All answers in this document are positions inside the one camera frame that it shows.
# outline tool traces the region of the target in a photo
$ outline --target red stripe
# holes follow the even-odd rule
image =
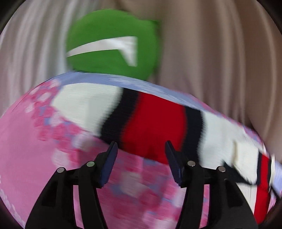
[[[134,113],[121,134],[122,149],[168,164],[164,151],[165,142],[170,140],[174,148],[180,151],[186,127],[183,106],[154,95],[140,93]]]
[[[270,195],[269,195],[269,185],[268,185],[268,165],[269,158],[265,155],[261,157],[261,183],[257,187],[257,197],[255,202],[254,216],[258,224],[262,223],[266,217]]]

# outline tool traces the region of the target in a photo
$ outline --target black clamp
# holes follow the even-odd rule
[[[206,229],[257,229],[252,210],[225,167],[202,168],[198,163],[176,152],[166,142],[166,156],[175,182],[187,188],[176,229],[198,229],[202,215],[204,185],[210,185],[210,209]]]
[[[79,169],[60,167],[38,197],[26,223],[26,229],[81,229],[76,225],[73,186],[78,185],[84,229],[107,229],[96,188],[109,180],[116,156],[117,143],[99,153]]]

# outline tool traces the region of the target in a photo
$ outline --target metal screw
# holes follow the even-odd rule
[[[95,162],[94,162],[94,161],[89,161],[89,162],[87,162],[86,165],[87,165],[88,167],[92,167],[92,166],[95,165]]]
[[[222,173],[226,171],[226,169],[225,169],[224,166],[219,166],[219,167],[218,167],[218,170],[219,170],[220,172],[222,172]]]
[[[196,163],[195,163],[195,161],[188,161],[188,162],[187,162],[187,165],[193,167],[193,166],[196,165]]]
[[[64,171],[65,171],[65,168],[63,168],[63,167],[60,167],[60,168],[57,169],[57,173],[62,173]]]

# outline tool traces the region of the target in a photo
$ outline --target black stripe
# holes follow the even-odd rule
[[[257,183],[256,185],[260,185],[261,183],[261,158],[262,158],[262,154],[259,152],[259,157],[257,160]]]
[[[199,162],[198,146],[203,131],[203,117],[199,110],[185,107],[187,133],[183,141],[182,152],[188,160]]]
[[[110,114],[102,125],[101,139],[110,144],[115,141],[119,148],[121,145],[121,134],[127,121],[130,119],[138,102],[139,92],[124,88],[121,100],[116,109]]]
[[[269,162],[268,162],[268,174],[267,174],[267,183],[268,183],[268,185],[270,183],[270,177],[271,177],[271,161],[272,161],[272,158],[270,158]]]

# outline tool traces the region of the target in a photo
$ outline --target beige curtain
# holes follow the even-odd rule
[[[253,127],[282,162],[282,35],[256,0],[102,0],[161,22],[150,80]]]
[[[69,71],[65,40],[98,0],[26,0],[0,35],[0,117],[31,88]]]

